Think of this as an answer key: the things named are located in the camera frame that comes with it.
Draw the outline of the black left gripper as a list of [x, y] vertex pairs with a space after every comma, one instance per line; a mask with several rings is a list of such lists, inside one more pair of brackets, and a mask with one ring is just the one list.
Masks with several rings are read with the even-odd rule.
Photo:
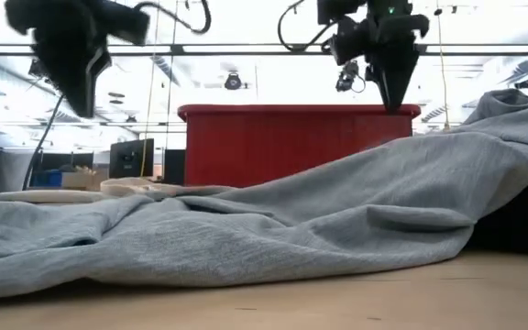
[[111, 35], [145, 42], [149, 15], [112, 0], [5, 0], [8, 25], [32, 33], [32, 49], [77, 116], [90, 118], [96, 82], [112, 65]]

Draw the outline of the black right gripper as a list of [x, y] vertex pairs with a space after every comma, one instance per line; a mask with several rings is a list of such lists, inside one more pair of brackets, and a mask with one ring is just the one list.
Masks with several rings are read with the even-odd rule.
[[[428, 17], [415, 14], [410, 0], [317, 0], [317, 20], [337, 24], [323, 51], [338, 65], [363, 56], [368, 80], [378, 86], [386, 110], [396, 113], [419, 58], [415, 39], [430, 29]], [[390, 69], [390, 91], [383, 69]]]

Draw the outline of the black garment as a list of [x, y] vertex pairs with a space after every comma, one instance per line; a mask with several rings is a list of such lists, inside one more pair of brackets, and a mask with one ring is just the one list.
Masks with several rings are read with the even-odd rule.
[[511, 203], [480, 219], [466, 248], [528, 255], [528, 203]]

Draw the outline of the light grey garment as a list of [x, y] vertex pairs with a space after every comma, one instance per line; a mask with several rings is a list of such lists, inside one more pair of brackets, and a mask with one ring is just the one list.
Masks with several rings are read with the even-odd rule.
[[94, 203], [0, 202], [0, 298], [88, 279], [217, 287], [451, 259], [528, 185], [528, 95], [461, 125], [247, 188]]

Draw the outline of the blue storage bin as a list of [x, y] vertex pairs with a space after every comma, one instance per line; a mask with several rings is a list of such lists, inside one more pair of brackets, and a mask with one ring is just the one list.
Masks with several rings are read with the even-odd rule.
[[62, 172], [59, 170], [42, 170], [32, 175], [31, 187], [61, 187]]

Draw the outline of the red plastic laundry bin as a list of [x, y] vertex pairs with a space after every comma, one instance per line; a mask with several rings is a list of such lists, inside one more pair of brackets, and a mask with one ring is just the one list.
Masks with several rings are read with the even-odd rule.
[[377, 147], [413, 132], [404, 104], [187, 104], [184, 182], [246, 187]]

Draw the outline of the black computer monitor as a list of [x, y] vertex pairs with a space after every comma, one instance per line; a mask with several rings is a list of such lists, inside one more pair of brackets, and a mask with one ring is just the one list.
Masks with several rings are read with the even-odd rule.
[[110, 148], [109, 178], [152, 177], [154, 139], [115, 143]]

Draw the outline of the brown cardboard box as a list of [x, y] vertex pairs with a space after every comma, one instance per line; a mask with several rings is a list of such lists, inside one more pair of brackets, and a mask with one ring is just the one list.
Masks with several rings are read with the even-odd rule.
[[103, 181], [108, 179], [106, 171], [63, 172], [61, 188], [81, 191], [99, 191]]

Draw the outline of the white canvas tote bag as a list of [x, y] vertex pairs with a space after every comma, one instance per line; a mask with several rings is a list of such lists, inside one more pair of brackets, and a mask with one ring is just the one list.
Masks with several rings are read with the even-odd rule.
[[140, 178], [108, 179], [102, 181], [98, 191], [79, 190], [29, 190], [22, 192], [0, 192], [0, 202], [23, 202], [30, 204], [88, 204], [107, 199], [145, 195], [154, 200], [183, 196], [211, 195], [233, 190], [221, 185], [181, 186], [157, 183]]

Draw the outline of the black background panel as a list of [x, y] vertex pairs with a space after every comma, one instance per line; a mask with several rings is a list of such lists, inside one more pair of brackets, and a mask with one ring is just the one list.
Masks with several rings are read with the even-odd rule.
[[185, 149], [166, 149], [163, 157], [163, 182], [184, 185]]

